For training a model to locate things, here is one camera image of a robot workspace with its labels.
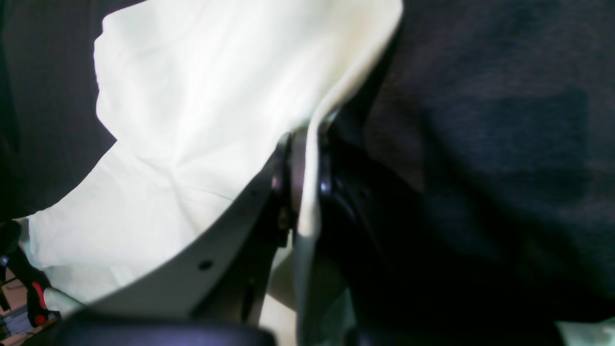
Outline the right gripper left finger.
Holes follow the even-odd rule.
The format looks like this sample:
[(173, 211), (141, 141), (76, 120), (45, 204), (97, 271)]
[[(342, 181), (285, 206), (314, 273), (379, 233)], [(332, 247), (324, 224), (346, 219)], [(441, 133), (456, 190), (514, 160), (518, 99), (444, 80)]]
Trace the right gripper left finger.
[(306, 135), (284, 134), (231, 206), (175, 258), (71, 320), (257, 322), (275, 253), (297, 229)]

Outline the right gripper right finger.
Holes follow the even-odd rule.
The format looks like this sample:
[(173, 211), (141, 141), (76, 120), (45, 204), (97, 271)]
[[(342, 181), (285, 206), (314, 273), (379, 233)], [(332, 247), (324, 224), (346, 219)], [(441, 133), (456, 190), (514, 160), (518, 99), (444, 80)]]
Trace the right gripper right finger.
[(418, 195), (344, 140), (319, 143), (323, 249), (349, 287), (351, 344), (428, 345), (432, 255)]

